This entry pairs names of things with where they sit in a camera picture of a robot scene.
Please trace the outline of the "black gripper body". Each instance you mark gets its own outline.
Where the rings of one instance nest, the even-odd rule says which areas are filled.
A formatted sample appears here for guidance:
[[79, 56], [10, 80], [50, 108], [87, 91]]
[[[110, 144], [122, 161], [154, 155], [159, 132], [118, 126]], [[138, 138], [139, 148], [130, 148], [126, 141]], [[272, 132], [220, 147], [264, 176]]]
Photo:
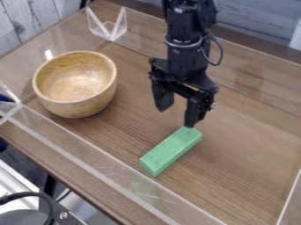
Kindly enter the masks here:
[[209, 109], [218, 93], [218, 85], [208, 75], [210, 42], [205, 40], [196, 47], [169, 47], [167, 58], [150, 58], [150, 80], [170, 83], [174, 94], [185, 99], [202, 98]]

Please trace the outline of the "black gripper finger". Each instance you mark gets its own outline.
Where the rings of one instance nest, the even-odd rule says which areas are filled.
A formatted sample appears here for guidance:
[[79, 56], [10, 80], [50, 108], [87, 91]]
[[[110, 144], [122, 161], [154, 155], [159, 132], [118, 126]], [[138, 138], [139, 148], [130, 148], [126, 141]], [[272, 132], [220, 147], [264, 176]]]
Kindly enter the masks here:
[[202, 98], [190, 98], [185, 112], [185, 126], [194, 127], [204, 120], [209, 110], [209, 103]]
[[165, 112], [174, 104], [174, 90], [170, 87], [170, 83], [153, 80], [151, 91], [155, 106], [159, 112]]

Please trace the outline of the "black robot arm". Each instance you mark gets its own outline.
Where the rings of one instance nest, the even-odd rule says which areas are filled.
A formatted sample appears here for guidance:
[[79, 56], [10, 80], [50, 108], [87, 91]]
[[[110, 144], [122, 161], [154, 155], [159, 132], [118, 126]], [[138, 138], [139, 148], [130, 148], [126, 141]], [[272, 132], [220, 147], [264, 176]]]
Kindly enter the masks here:
[[208, 76], [210, 44], [218, 39], [210, 31], [217, 23], [214, 0], [162, 0], [167, 23], [167, 57], [150, 58], [151, 92], [155, 106], [166, 111], [174, 96], [188, 99], [185, 127], [194, 127], [214, 107], [218, 86]]

